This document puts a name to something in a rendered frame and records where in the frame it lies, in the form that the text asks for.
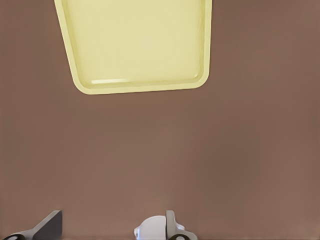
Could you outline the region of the pale yellow rectangular tray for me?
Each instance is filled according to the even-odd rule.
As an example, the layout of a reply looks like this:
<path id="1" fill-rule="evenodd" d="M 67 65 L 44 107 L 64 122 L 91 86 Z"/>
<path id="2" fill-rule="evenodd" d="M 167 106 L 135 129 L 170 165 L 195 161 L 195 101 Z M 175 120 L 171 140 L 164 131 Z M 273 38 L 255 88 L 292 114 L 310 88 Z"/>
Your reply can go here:
<path id="1" fill-rule="evenodd" d="M 54 0 L 87 95 L 195 89 L 210 74 L 213 0 Z"/>

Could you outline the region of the white rounded object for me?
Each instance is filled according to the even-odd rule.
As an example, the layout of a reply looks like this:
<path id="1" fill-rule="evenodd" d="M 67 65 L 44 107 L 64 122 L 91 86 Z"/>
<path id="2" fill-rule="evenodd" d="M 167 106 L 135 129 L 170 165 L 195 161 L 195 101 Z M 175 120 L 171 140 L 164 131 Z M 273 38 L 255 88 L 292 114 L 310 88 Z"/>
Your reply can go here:
<path id="1" fill-rule="evenodd" d="M 136 240 L 167 240 L 167 218 L 164 215 L 149 217 L 133 233 Z"/>

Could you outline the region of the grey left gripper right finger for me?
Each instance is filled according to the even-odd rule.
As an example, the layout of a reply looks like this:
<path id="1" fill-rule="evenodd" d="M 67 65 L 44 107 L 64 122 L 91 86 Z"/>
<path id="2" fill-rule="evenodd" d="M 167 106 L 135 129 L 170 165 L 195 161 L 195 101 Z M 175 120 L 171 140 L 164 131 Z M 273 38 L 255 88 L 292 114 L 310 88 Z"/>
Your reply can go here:
<path id="1" fill-rule="evenodd" d="M 173 210 L 165 212 L 166 218 L 166 240 L 198 240 L 198 237 L 185 227 L 177 223 Z"/>

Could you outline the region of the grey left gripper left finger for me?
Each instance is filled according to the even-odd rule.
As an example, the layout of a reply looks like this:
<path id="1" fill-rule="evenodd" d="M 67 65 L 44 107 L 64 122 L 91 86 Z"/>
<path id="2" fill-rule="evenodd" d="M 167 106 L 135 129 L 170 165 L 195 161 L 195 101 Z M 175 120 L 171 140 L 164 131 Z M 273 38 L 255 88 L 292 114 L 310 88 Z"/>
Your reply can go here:
<path id="1" fill-rule="evenodd" d="M 63 233 L 63 212 L 54 210 L 35 227 L 12 233 L 2 240 L 60 240 Z"/>

